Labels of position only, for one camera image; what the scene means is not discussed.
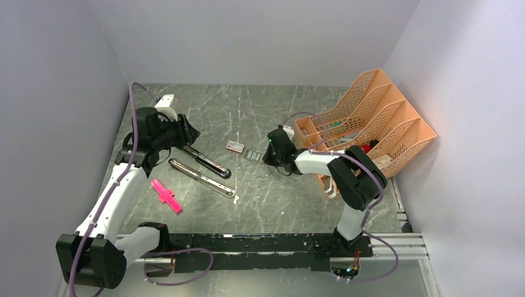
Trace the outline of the black stapler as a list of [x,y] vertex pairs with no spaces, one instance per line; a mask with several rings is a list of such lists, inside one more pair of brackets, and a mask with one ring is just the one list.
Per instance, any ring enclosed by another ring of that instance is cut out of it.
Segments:
[[208,170],[211,170],[211,172],[220,176],[221,178],[228,179],[231,177],[232,173],[227,167],[217,163],[216,161],[213,161],[211,158],[199,152],[198,150],[190,146],[184,146],[182,150],[191,155],[198,163],[206,167]]

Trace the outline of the red white staple box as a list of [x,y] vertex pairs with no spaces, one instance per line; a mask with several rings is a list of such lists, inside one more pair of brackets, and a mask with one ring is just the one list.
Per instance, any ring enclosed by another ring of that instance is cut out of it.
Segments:
[[238,143],[238,142],[234,142],[232,140],[229,140],[226,145],[227,150],[236,152],[236,153],[242,153],[244,151],[244,148],[245,148],[245,145]]

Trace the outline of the beige stapler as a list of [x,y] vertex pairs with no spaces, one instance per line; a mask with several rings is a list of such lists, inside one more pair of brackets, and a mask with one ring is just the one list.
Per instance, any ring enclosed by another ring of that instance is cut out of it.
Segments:
[[185,165],[184,163],[178,161],[175,158],[170,158],[168,163],[170,164],[172,168],[196,180],[200,184],[219,193],[220,195],[223,195],[228,198],[234,198],[236,196],[236,192],[234,189],[227,187],[226,185],[209,178],[208,176],[202,174],[201,172],[195,170],[194,168],[188,165]]

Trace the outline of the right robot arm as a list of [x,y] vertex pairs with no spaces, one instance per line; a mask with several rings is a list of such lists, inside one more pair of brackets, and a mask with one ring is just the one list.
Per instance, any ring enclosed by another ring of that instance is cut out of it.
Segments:
[[283,127],[268,133],[267,138],[265,164],[283,168],[287,174],[318,174],[334,181],[345,202],[335,229],[338,236],[334,249],[341,256],[351,255],[358,247],[357,238],[363,234],[370,210],[384,196],[387,178],[357,145],[333,152],[296,148]]

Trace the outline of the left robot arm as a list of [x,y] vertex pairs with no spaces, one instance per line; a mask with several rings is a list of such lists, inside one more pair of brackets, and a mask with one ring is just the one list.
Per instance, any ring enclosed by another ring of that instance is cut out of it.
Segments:
[[137,109],[132,125],[92,211],[75,232],[62,234],[56,242],[62,274],[70,285],[114,289],[136,259],[150,252],[163,257],[172,250],[168,227],[163,223],[141,223],[123,239],[117,234],[132,195],[146,183],[160,152],[191,145],[200,133],[185,114],[161,108]]

